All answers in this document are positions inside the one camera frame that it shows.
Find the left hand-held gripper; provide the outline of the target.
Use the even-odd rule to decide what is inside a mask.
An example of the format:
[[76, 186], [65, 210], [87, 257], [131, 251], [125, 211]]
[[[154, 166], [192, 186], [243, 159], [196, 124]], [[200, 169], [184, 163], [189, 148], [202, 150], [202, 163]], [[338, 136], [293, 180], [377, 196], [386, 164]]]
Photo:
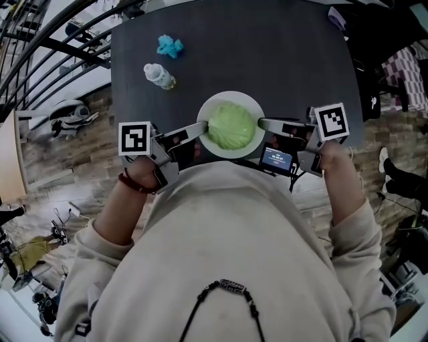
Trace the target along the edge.
[[154, 162], [152, 174], [157, 181], [148, 188], [133, 180], [128, 171], [119, 175], [126, 185], [140, 193], [161, 193], [178, 181], [179, 172], [194, 161], [194, 139], [208, 130], [208, 122], [200, 121], [184, 128], [160, 133], [150, 122], [123, 122], [118, 126], [118, 154], [146, 156]]

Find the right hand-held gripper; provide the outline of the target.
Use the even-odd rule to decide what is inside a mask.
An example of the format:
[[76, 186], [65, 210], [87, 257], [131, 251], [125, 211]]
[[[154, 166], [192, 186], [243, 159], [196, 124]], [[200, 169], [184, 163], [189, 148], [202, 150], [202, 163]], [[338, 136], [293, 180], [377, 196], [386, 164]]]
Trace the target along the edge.
[[349, 135], [348, 122], [341, 103], [309, 107], [306, 121], [293, 118], [260, 118], [258, 126], [277, 136], [295, 140], [298, 164], [302, 171], [322, 176], [321, 148], [331, 140], [340, 143]]

